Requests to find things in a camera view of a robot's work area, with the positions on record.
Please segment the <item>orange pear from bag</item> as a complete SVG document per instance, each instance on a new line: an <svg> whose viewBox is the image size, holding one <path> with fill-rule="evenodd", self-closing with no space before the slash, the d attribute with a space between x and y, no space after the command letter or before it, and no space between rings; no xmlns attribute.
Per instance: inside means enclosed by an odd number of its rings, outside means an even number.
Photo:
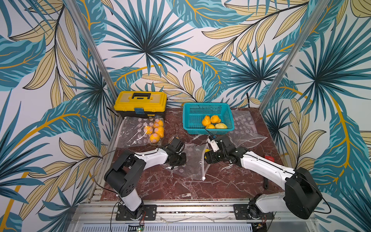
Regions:
<svg viewBox="0 0 371 232"><path fill-rule="evenodd" d="M202 120L202 125L206 127L207 125L211 124L211 118L209 116L205 116Z"/></svg>

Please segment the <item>yellow fruit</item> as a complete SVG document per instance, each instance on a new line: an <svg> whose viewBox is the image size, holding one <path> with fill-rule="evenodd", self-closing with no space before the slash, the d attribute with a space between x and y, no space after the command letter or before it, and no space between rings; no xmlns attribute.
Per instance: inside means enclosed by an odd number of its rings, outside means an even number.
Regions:
<svg viewBox="0 0 371 232"><path fill-rule="evenodd" d="M205 127L206 129L215 129L215 125L209 124Z"/></svg>

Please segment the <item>clear zip-top bag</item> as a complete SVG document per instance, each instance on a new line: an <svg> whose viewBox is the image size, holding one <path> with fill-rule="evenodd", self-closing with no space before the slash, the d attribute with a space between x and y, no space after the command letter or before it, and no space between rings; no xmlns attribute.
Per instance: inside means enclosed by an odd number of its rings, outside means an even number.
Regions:
<svg viewBox="0 0 371 232"><path fill-rule="evenodd" d="M249 111L232 110L235 129L228 133L236 147L254 148L267 139L258 133Z"/></svg>

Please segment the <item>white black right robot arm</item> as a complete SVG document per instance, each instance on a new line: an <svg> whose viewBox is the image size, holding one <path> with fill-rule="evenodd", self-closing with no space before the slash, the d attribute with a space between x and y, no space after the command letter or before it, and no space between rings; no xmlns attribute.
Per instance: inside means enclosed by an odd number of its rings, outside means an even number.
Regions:
<svg viewBox="0 0 371 232"><path fill-rule="evenodd" d="M211 150L205 152L204 161L215 164L226 161L253 171L278 185L283 192L258 194L242 211L248 219L261 219L273 212L291 212L301 219L314 213L323 196L310 172L293 169L261 157L244 147L236 147L227 135L209 136Z"/></svg>

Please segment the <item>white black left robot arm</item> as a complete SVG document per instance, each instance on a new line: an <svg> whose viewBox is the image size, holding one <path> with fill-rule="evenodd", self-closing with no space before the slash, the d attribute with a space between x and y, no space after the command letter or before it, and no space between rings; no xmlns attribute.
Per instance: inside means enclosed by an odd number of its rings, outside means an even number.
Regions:
<svg viewBox="0 0 371 232"><path fill-rule="evenodd" d="M119 195L129 217L138 219L144 214L143 200L139 197L136 186L144 170L168 164L171 167L185 165L185 144L175 138L165 147L135 153L124 149L117 160L104 175L104 181Z"/></svg>

